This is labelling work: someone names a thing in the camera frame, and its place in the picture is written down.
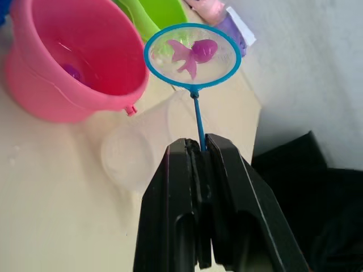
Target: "white wall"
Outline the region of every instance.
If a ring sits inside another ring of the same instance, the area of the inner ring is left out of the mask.
[[[242,69],[264,109],[255,154],[312,130],[363,169],[363,1],[230,0],[257,37]]]

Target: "pink bucket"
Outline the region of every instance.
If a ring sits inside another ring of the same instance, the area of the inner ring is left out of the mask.
[[[10,14],[6,78],[24,109],[54,122],[136,112],[149,78],[143,43],[111,0],[14,0]]]

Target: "black fabric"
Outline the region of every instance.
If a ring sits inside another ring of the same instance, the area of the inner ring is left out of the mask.
[[[315,272],[363,269],[363,172],[329,169],[312,133],[253,159]]]

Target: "blue net rim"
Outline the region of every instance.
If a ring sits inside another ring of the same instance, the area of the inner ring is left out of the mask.
[[[149,60],[149,50],[151,45],[153,44],[153,42],[160,36],[162,36],[163,34],[165,34],[166,32],[178,29],[178,28],[184,28],[184,27],[196,27],[196,28],[203,28],[203,29],[207,29],[209,31],[212,31],[218,35],[220,35],[221,37],[223,37],[225,40],[227,40],[233,47],[233,50],[236,54],[236,63],[233,66],[233,68],[223,77],[211,81],[211,82],[207,82],[207,83],[203,83],[203,84],[190,84],[190,83],[183,83],[183,82],[178,82],[175,80],[172,80],[170,78],[167,78],[166,76],[162,75],[161,73],[159,73],[151,64],[150,60]],[[216,29],[214,27],[210,27],[209,25],[205,25],[205,24],[197,24],[197,23],[183,23],[183,24],[176,24],[176,25],[172,25],[170,27],[166,27],[163,30],[159,31],[158,33],[154,34],[150,40],[148,40],[148,42],[145,45],[145,48],[143,50],[143,57],[145,59],[145,63],[146,66],[149,68],[149,70],[159,79],[171,84],[171,85],[175,85],[175,86],[179,86],[179,87],[183,87],[191,92],[198,92],[199,90],[203,89],[203,88],[207,88],[207,87],[211,87],[217,84],[222,83],[223,81],[226,81],[227,79],[229,79],[232,75],[234,75],[236,73],[236,71],[238,70],[241,62],[242,62],[242,55],[240,53],[240,50],[237,46],[237,44],[234,42],[234,40],[229,37],[227,34],[225,34],[224,32],[220,31],[219,29]]]

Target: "fish tail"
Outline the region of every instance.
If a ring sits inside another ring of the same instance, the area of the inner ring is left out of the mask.
[[[184,70],[187,70],[189,74],[191,75],[192,79],[195,79],[197,75],[197,63],[195,59],[192,56],[189,56],[184,65],[178,69],[178,72],[182,72]]]
[[[186,61],[188,59],[191,52],[190,49],[186,48],[183,44],[176,40],[168,40],[168,44],[171,45],[174,50],[174,55],[172,55],[172,62],[181,60]]]

